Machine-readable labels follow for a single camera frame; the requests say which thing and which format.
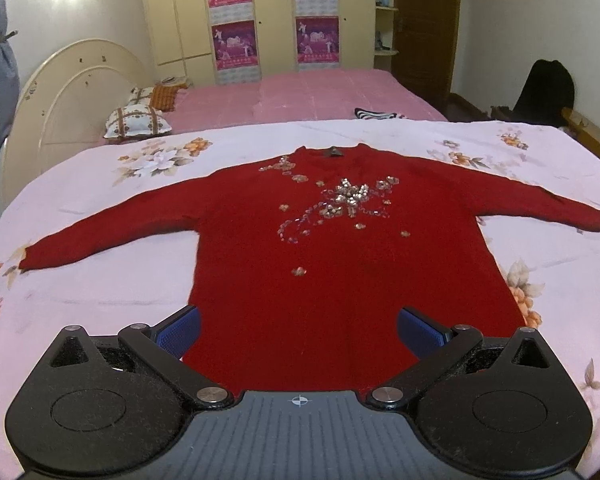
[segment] white bedsheet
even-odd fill
[[[197,152],[188,144],[187,155],[183,150],[197,137],[212,145]],[[0,480],[16,478],[22,471],[4,434],[4,414],[58,331],[81,324],[93,335],[113,334],[132,322],[155,324],[180,309],[191,287],[196,262],[190,245],[197,235],[144,238],[76,264],[22,275],[8,272],[18,263],[19,247],[145,190],[291,153],[302,145],[324,148],[359,142],[474,166],[476,171],[539,184],[600,208],[600,161],[554,128],[524,124],[265,124],[168,137],[164,144],[153,144],[153,150],[148,148],[152,142],[146,141],[82,152],[29,184],[0,220]],[[190,157],[192,163],[174,170],[171,165],[178,156],[186,162]],[[114,185],[124,168],[126,175],[143,176],[128,176]],[[156,168],[163,173],[150,176]],[[600,468],[600,234],[530,218],[490,217],[480,222],[512,290],[534,296],[532,312],[541,316],[542,335],[591,409],[594,433],[579,467],[581,474],[590,476]],[[471,294],[471,288],[467,283],[458,294]]]

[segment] sweater sleeve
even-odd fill
[[[27,248],[20,269],[59,267],[138,238],[195,230],[218,192],[216,174],[138,194],[42,238]]]
[[[503,176],[421,158],[427,173],[452,183],[476,216],[525,216],[600,232],[600,210]]]

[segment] black bag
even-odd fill
[[[572,108],[575,86],[569,71],[559,61],[539,59],[534,63],[522,93],[512,110],[497,107],[507,121],[547,126],[566,126],[563,108]]]

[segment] white headboard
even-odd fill
[[[112,41],[78,41],[47,59],[23,87],[0,152],[0,212],[37,176],[99,143],[130,90],[151,84],[141,61]]]

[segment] pillow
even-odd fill
[[[105,139],[139,140],[170,133],[162,112],[147,105],[127,105],[113,110],[106,123]]]
[[[187,85],[181,83],[179,85],[163,86],[156,85],[151,94],[149,106],[163,112],[173,112],[175,110],[176,94],[178,90],[186,88]]]
[[[147,86],[146,88],[135,87],[131,91],[128,103],[130,105],[149,105],[151,100],[151,92],[154,91],[154,87]]]

